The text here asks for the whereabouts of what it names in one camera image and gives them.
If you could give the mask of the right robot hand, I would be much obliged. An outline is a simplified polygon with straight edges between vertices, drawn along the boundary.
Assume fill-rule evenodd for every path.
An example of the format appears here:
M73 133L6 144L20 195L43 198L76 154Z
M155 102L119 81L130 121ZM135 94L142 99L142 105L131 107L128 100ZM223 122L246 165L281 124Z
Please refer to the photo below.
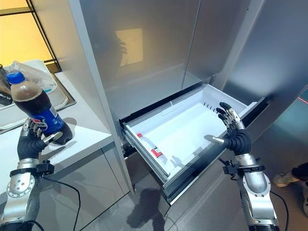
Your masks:
M216 108L218 117L227 128L227 138L205 135L204 138L213 143L218 143L235 155L251 154L251 139L237 112L227 103L220 102Z

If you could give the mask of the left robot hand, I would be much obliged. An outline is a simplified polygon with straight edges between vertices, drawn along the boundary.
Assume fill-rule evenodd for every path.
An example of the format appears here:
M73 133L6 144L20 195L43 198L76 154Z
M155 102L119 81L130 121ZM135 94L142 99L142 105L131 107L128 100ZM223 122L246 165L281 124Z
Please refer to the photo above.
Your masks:
M17 145L17 154L19 160L38 159L39 154L50 143L62 137L63 133L58 131L42 139L42 130L27 118L21 128L20 137Z

